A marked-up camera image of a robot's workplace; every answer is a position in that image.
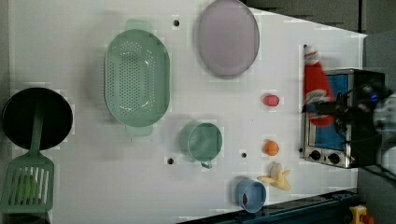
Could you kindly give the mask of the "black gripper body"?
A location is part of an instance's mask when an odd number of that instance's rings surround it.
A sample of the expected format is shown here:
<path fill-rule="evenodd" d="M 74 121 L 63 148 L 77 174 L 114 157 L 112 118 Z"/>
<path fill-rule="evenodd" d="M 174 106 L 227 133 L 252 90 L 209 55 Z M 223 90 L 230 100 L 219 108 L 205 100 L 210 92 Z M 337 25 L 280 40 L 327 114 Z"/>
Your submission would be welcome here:
<path fill-rule="evenodd" d="M 351 92 L 357 96 L 358 101 L 346 105 L 345 99 Z M 392 107 L 392 95 L 392 90 L 375 84 L 364 84 L 338 95 L 334 114 L 335 129 L 344 131 L 347 125 L 351 125 L 365 131 L 384 130 L 386 123 L 393 121 L 393 117 L 388 118 L 387 110 L 387 106 Z"/>

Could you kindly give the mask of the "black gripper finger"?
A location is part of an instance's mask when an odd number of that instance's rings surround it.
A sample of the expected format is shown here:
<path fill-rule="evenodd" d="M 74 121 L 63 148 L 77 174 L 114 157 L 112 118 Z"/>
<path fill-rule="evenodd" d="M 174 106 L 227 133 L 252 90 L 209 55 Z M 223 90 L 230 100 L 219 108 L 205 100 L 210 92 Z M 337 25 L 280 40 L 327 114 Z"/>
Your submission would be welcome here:
<path fill-rule="evenodd" d="M 336 110 L 336 103 L 313 103 L 303 106 L 303 113 L 332 114 Z"/>

